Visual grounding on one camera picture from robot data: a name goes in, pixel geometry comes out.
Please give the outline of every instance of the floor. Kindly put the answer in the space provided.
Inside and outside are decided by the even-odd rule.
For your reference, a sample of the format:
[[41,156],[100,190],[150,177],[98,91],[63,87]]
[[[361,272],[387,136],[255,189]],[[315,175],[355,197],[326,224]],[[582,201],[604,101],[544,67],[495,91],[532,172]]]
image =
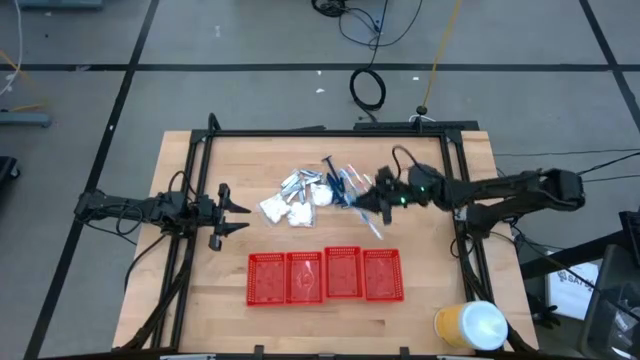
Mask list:
[[[351,100],[348,79],[372,53],[343,38],[337,20],[308,1],[105,2],[102,11],[23,13],[24,69],[37,87],[18,81],[0,97],[0,108],[46,98],[54,123],[0,130],[0,154],[17,157],[23,174],[0,206],[3,359],[24,356],[79,193],[97,181],[112,194],[147,194],[164,131],[202,128],[209,112],[227,129],[349,129],[366,121],[359,120],[364,114]],[[349,1],[376,16],[382,3]],[[408,34],[379,50],[388,90],[376,114],[381,121],[406,121],[421,102],[453,5],[424,0]],[[390,1],[382,40],[400,34],[417,6]],[[638,0],[465,0],[429,115],[477,120],[505,173],[582,170],[625,153],[508,154],[640,148],[633,97],[640,93],[639,12]],[[0,23],[7,25],[0,48],[17,59],[10,1],[0,3]],[[141,29],[146,38],[139,38]],[[370,38],[357,19],[345,18],[344,29]],[[10,70],[0,65],[3,79]],[[365,101],[378,96],[370,79],[356,87]],[[96,154],[111,137],[101,168]],[[585,178],[638,174],[639,167],[634,158]],[[640,205],[638,185],[639,178],[587,183],[583,209],[532,214],[521,228],[561,247],[617,231],[618,211]],[[41,356],[109,350],[133,250],[83,230]]]

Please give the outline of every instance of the red mesh basket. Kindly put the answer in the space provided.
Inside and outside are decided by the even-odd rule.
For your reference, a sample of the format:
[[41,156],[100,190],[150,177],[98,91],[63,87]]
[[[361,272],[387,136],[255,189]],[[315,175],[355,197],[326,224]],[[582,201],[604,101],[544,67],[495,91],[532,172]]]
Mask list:
[[362,260],[358,246],[324,248],[327,298],[362,297]]
[[397,249],[364,250],[367,301],[403,301],[402,267]]
[[285,302],[292,305],[322,304],[322,253],[287,253]]
[[284,253],[250,254],[247,306],[284,305]]

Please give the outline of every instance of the wooden tabletop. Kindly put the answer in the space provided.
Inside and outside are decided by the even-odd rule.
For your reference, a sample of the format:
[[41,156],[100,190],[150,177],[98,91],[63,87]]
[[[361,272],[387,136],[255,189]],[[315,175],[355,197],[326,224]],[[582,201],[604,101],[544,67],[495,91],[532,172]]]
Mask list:
[[[166,191],[171,176],[184,168],[189,136],[189,132],[165,133],[150,194]],[[463,138],[471,179],[495,177],[487,133],[463,132]],[[391,148],[396,144],[444,173],[437,139],[223,137],[213,142],[205,193],[216,194],[218,184],[226,182],[233,201],[253,210],[279,190],[294,168],[326,171],[321,159],[327,155],[333,155],[336,166],[352,164],[360,173],[373,175],[383,165],[395,170]],[[455,150],[450,149],[455,159]],[[403,168],[410,165],[403,154],[399,158]],[[458,170],[457,162],[453,167]],[[394,209],[393,224],[378,227],[384,234],[382,241],[353,211],[332,206],[317,208],[314,228],[291,228],[286,219],[271,227],[257,211],[229,214],[227,221],[251,226],[226,238],[221,252],[208,247],[212,229],[198,232],[181,352],[251,353],[256,344],[264,345],[267,353],[397,354],[401,346],[408,346],[412,354],[467,352],[448,346],[433,329],[438,309],[465,302],[460,266],[449,253],[454,238],[450,213],[433,205]],[[510,236],[505,224],[494,231]],[[143,226],[136,254],[158,236],[157,227]],[[169,242],[165,240],[145,256],[131,274],[114,346],[129,340],[157,304]],[[514,246],[495,235],[484,244],[498,307],[523,339],[537,348]],[[404,302],[325,299],[319,306],[246,306],[250,253],[322,251],[336,245],[399,249]],[[173,316],[172,308],[163,344],[169,342]]]

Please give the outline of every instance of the red basket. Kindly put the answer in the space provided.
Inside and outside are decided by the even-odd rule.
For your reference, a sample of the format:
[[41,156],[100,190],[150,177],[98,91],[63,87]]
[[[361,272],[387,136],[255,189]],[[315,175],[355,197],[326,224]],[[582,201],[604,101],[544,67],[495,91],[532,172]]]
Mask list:
[[247,306],[284,305],[284,253],[250,254]]
[[322,253],[287,253],[287,304],[322,304]]
[[397,249],[364,250],[367,301],[403,301],[402,267]]
[[324,248],[328,298],[362,297],[362,255],[358,246]]

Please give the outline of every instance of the plastic lid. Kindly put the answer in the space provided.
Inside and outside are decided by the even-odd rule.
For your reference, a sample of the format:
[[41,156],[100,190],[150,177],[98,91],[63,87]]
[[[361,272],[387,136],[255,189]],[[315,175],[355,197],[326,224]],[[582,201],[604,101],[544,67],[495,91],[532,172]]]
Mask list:
[[469,303],[460,317],[465,340],[478,350],[495,350],[507,339],[507,320],[495,305],[487,301]]

